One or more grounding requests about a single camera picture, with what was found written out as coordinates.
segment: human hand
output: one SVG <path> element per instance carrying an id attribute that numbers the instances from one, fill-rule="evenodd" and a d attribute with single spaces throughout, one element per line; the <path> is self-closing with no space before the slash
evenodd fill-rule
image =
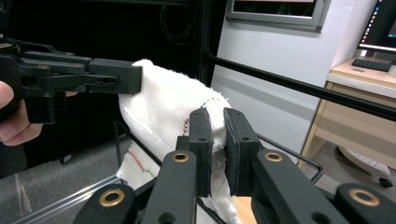
<path id="1" fill-rule="evenodd" d="M 76 95 L 76 92 L 67 92 L 67 96 Z M 0 109 L 6 106 L 14 97 L 13 90 L 0 81 Z M 24 101 L 19 102 L 19 108 L 11 117 L 0 123 L 0 142 L 6 146 L 16 146 L 28 142 L 41 133 L 42 124 L 32 124 L 27 117 Z"/>

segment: white cloth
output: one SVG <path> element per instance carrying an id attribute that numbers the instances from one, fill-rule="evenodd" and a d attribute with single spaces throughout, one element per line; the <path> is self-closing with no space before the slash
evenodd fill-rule
<path id="1" fill-rule="evenodd" d="M 224 174 L 226 128 L 223 108 L 230 107 L 221 94 L 201 82 L 163 69 L 149 60 L 134 63 L 143 67 L 142 90 L 135 95 L 120 94 L 120 112 L 131 132 L 160 160 L 175 150 L 177 137 L 188 135 L 190 112 L 206 107 L 210 117 L 213 145 L 212 197 L 204 199 L 227 223 L 241 223 Z M 156 164 L 133 144 L 117 176 L 133 188 L 158 174 Z"/>

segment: black plastic bracket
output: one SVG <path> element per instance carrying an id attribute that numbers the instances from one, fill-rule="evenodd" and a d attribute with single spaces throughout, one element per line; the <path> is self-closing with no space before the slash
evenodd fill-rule
<path id="1" fill-rule="evenodd" d="M 224 108 L 224 119 L 227 127 L 225 174 L 230 193 L 236 196 L 250 196 L 250 164 L 260 150 L 260 140 L 243 113 Z"/>
<path id="2" fill-rule="evenodd" d="M 197 156 L 200 180 L 197 186 L 197 196 L 211 195 L 210 179 L 212 174 L 213 138 L 209 115 L 205 108 L 190 113 L 189 151 Z"/>
<path id="3" fill-rule="evenodd" d="M 142 224 L 195 223 L 197 160 L 188 150 L 168 153 L 148 200 Z"/>

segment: red stitching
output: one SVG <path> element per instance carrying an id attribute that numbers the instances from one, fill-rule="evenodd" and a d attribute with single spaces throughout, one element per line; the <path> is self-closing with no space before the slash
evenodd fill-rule
<path id="1" fill-rule="evenodd" d="M 139 166 L 140 170 L 142 170 L 143 173 L 148 173 L 153 178 L 156 177 L 156 175 L 154 173 L 152 173 L 150 170 L 147 170 L 147 169 L 145 169 L 145 167 L 143 167 L 142 162 L 139 160 L 139 158 L 137 158 L 136 154 L 134 154 L 133 152 L 128 152 L 128 153 L 129 153 L 129 155 L 132 156 L 132 158 L 134 158 L 134 161 L 136 161 L 137 165 Z"/>

